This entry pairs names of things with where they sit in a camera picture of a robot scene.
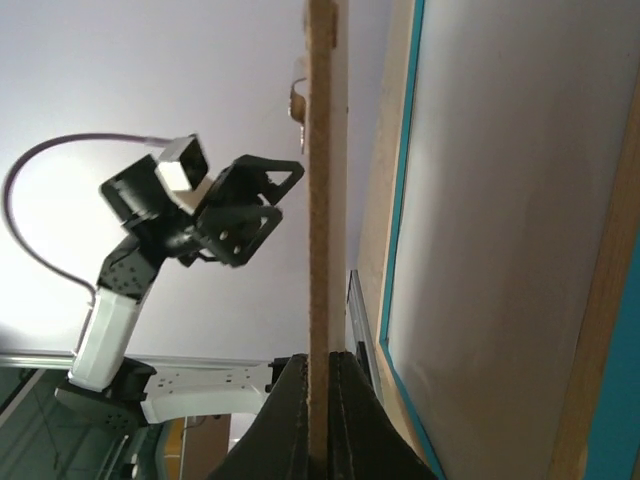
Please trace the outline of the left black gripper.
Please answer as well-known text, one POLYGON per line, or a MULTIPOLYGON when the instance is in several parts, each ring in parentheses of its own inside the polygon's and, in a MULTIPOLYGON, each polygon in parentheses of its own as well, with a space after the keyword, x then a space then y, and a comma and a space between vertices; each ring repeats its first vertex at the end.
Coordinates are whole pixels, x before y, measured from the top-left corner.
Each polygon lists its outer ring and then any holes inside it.
POLYGON ((283 218, 276 206, 304 176, 301 163, 242 155, 214 180, 199 207, 196 231, 207 253, 245 265, 283 218))

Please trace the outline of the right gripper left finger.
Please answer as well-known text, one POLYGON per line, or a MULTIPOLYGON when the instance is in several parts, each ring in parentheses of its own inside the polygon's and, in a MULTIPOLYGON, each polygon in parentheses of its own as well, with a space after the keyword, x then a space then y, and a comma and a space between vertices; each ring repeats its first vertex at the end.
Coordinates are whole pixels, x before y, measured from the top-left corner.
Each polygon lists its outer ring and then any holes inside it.
POLYGON ((307 356, 292 356, 253 424, 211 479, 303 480, 308 475, 307 356))

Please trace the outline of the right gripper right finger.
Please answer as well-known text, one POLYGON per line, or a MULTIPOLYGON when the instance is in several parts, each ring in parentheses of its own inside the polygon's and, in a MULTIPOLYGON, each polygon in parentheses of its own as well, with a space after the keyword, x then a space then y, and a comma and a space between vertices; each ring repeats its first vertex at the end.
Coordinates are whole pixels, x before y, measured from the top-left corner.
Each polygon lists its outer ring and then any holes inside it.
POLYGON ((429 480, 435 477, 393 426, 350 352, 329 357, 328 477, 429 480))

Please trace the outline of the brown cardboard backing board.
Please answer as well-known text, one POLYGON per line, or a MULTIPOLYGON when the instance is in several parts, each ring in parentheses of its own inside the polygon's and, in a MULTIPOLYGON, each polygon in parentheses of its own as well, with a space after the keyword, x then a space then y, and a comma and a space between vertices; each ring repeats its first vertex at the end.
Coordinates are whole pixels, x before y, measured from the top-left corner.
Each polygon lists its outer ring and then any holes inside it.
POLYGON ((308 447, 320 470, 329 452, 329 356, 343 346, 342 277, 344 247, 345 80, 340 73, 346 49, 340 38, 339 1, 307 1, 303 10, 306 55, 305 102, 294 100, 293 118, 304 124, 309 193, 308 447))

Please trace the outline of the wooden teal picture frame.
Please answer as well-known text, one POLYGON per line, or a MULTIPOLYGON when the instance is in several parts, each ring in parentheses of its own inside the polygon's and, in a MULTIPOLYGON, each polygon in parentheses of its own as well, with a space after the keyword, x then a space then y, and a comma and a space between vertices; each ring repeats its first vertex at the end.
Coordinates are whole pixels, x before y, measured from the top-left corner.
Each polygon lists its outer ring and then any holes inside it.
POLYGON ((395 1, 357 272, 440 479, 639 475, 639 5, 395 1))

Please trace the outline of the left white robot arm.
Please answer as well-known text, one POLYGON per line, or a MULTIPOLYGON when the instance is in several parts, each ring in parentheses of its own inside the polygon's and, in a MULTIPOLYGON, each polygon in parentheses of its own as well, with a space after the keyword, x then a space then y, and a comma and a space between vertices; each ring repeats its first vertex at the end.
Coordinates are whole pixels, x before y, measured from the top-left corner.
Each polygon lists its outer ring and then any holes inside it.
POLYGON ((165 261, 245 265, 281 222, 278 204, 304 174, 296 161, 241 156, 206 185, 202 204, 187 214, 170 199, 156 167, 145 156, 101 185, 126 237, 103 262, 80 346, 55 392, 82 418, 120 435, 182 417, 261 410, 276 381, 269 363, 157 369, 126 350, 165 261))

